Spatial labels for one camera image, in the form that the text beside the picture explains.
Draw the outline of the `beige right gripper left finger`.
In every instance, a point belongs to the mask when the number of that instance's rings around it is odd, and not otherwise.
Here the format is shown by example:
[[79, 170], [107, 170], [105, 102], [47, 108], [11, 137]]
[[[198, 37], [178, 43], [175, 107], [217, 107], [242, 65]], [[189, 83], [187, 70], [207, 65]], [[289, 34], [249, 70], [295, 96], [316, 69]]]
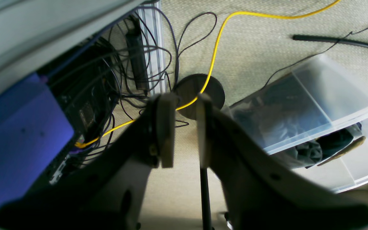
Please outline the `beige right gripper left finger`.
[[156, 103], [156, 138], [162, 168], [174, 165], [175, 102], [175, 95], [163, 94]]

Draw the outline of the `beige right gripper right finger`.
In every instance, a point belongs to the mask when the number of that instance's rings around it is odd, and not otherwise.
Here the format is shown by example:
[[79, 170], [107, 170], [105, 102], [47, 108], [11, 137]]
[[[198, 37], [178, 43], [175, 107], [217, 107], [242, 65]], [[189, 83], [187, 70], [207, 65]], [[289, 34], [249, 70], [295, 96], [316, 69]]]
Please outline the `beige right gripper right finger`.
[[213, 104], [207, 94], [199, 94], [196, 102], [196, 121], [200, 168], [207, 169], [211, 162]]

